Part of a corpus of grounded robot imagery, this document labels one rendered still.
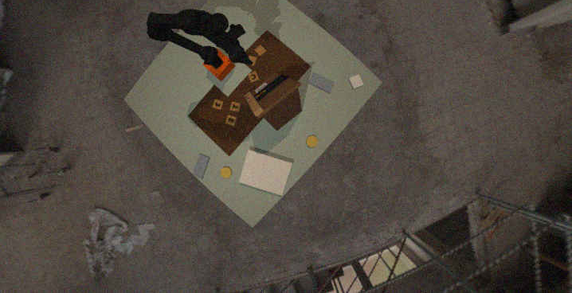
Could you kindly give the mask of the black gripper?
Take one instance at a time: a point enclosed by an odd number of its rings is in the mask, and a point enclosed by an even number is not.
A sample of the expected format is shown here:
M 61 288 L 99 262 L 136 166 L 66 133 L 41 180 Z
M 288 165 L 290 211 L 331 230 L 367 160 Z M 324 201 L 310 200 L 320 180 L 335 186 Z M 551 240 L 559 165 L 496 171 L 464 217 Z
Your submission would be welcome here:
M 244 51 L 244 48 L 240 46 L 239 40 L 237 40 L 237 43 L 234 43 L 225 32 L 219 36 L 214 44 L 225 50 L 225 52 L 229 54 L 229 60 L 233 63 L 253 64 L 248 58 L 249 55 Z

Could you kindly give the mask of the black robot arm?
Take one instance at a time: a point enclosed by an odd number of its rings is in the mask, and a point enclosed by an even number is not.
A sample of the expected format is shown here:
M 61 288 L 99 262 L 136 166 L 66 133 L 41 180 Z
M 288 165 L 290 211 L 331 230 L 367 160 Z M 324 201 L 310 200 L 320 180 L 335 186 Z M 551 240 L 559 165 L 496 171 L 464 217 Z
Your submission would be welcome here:
M 201 35 L 211 42 L 215 42 L 225 32 L 227 36 L 237 43 L 237 38 L 245 34 L 242 25 L 232 24 L 229 32 L 228 19 L 220 13 L 210 14 L 204 10 L 182 10 L 177 14 L 156 14 L 151 12 L 147 19 L 147 34 L 153 40 L 171 41 L 192 52 L 198 53 L 207 65 L 213 65 L 215 69 L 222 65 L 222 59 L 217 55 L 218 51 L 213 46 L 202 46 L 173 32 L 171 29 L 181 29 L 190 35 Z

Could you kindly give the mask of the yellow flat disc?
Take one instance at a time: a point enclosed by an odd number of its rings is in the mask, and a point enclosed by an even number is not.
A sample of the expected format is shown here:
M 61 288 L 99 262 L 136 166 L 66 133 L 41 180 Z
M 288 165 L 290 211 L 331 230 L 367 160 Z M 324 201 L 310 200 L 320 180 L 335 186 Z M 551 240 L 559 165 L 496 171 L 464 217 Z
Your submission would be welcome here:
M 229 178 L 231 176 L 231 169 L 228 166 L 225 166 L 221 169 L 221 176 L 224 178 Z
M 318 144 L 318 139 L 311 135 L 307 138 L 306 143 L 309 147 L 315 147 Z

